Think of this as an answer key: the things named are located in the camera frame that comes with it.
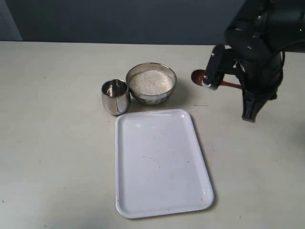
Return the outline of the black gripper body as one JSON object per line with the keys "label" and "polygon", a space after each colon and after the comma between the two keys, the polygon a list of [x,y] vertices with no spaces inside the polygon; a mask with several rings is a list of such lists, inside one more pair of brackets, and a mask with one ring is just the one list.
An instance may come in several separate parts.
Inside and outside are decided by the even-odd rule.
{"label": "black gripper body", "polygon": [[254,64],[246,71],[246,90],[271,93],[275,99],[283,78],[284,53],[305,51],[305,2],[246,0],[224,35],[243,62]]}

